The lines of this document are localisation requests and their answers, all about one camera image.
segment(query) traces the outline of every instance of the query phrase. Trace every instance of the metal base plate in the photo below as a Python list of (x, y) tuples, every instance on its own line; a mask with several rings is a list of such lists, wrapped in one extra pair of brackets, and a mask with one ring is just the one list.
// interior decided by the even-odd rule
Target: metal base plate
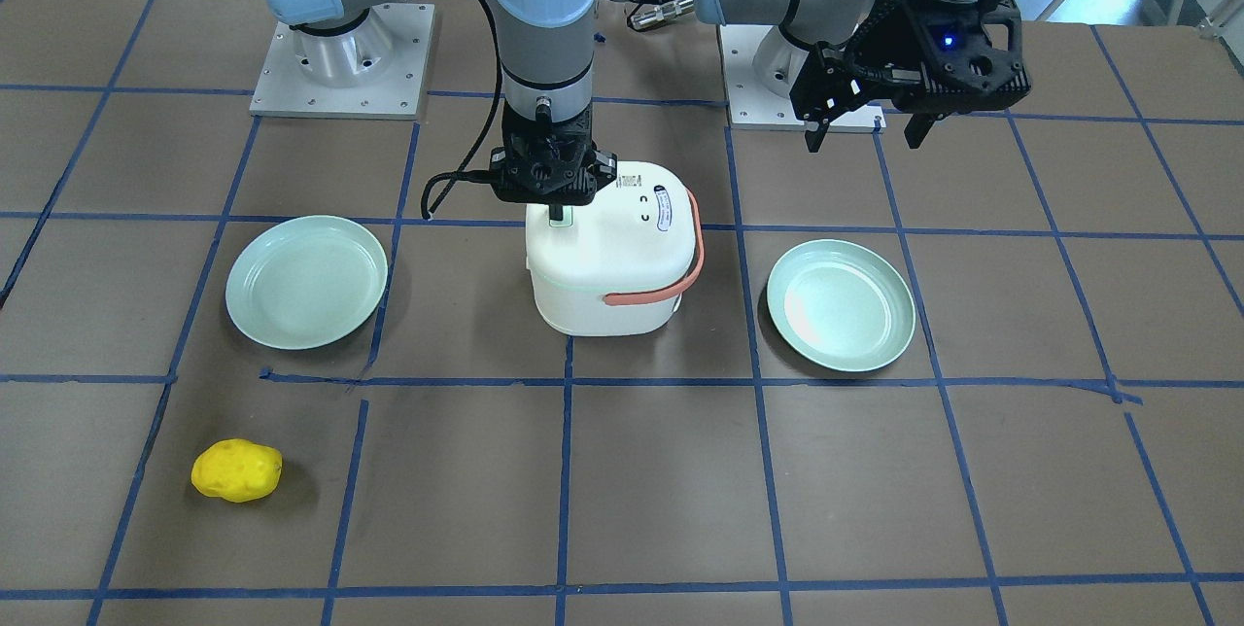
[[(804, 131), (804, 121), (795, 117), (790, 100), (765, 88), (751, 70), (751, 58), (771, 25), (722, 25), (722, 71), (725, 73), (725, 95), (730, 101), (730, 126), (753, 131)], [(845, 113), (830, 123), (831, 133), (872, 133), (877, 122), (886, 128), (881, 105)]]
[(251, 116), (286, 118), (389, 118), (412, 121), (418, 116), (432, 50), (433, 5), (386, 2), (374, 6), (393, 34), (389, 67), (360, 87), (326, 87), (300, 68), (289, 25), (276, 24), (264, 71), (250, 100)]

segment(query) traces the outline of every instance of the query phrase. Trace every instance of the light green plate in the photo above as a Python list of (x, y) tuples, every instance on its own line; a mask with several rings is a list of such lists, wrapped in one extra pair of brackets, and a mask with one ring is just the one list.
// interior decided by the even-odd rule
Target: light green plate
[(836, 371), (891, 363), (916, 334), (916, 302), (884, 259), (852, 241), (814, 240), (769, 273), (769, 312), (795, 351)]
[(277, 224), (238, 256), (225, 307), (248, 337), (279, 350), (335, 342), (363, 324), (384, 292), (388, 260), (361, 224), (309, 215)]

